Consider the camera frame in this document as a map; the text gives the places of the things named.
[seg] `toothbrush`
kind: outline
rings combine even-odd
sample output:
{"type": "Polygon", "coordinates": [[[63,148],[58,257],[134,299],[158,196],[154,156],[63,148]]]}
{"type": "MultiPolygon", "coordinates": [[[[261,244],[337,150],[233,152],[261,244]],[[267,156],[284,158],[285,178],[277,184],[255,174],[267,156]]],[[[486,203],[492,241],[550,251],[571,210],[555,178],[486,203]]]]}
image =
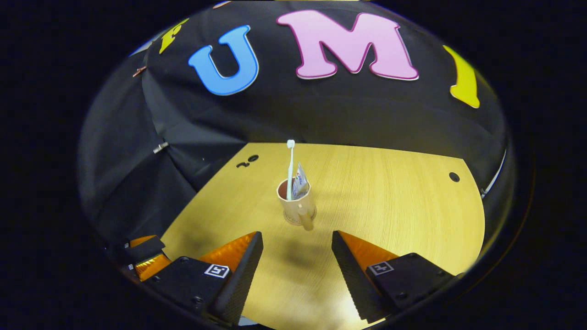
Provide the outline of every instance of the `toothbrush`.
{"type": "Polygon", "coordinates": [[[290,148],[292,150],[292,156],[291,159],[289,160],[289,169],[288,169],[288,192],[287,192],[287,199],[288,200],[292,200],[292,176],[294,173],[294,145],[295,145],[295,141],[294,140],[288,140],[288,148],[290,148]]]}

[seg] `wooden table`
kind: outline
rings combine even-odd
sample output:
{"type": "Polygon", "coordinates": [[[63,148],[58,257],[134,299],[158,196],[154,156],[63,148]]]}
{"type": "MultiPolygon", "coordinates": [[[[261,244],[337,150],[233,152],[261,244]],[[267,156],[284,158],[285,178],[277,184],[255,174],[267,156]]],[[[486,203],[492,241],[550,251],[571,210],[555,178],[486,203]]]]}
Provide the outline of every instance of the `wooden table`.
{"type": "Polygon", "coordinates": [[[330,249],[333,230],[397,255],[416,252],[453,275],[477,258],[485,227],[483,205],[462,159],[298,143],[294,157],[312,185],[318,210],[312,231],[287,223],[276,196],[277,185],[287,177],[286,144],[249,143],[162,237],[165,253],[174,260],[199,258],[260,231],[264,250],[243,316],[275,329],[368,326],[358,316],[330,249]],[[255,154],[258,160],[237,168],[255,154]],[[450,172],[460,181],[453,181],[450,172]]]}

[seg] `letter m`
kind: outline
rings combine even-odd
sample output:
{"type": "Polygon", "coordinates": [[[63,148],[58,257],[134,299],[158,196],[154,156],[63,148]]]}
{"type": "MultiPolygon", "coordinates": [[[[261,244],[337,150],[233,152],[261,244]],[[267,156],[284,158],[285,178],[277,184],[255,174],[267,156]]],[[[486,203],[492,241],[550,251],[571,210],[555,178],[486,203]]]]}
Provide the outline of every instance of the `letter m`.
{"type": "Polygon", "coordinates": [[[336,65],[328,60],[322,46],[327,47],[351,73],[359,73],[369,47],[373,45],[375,61],[369,69],[391,79],[416,80],[418,71],[399,34],[399,25],[381,16],[361,13],[349,31],[324,14],[296,11],[277,19],[288,25],[298,42],[302,65],[296,73],[302,79],[319,79],[336,73],[336,65]]]}

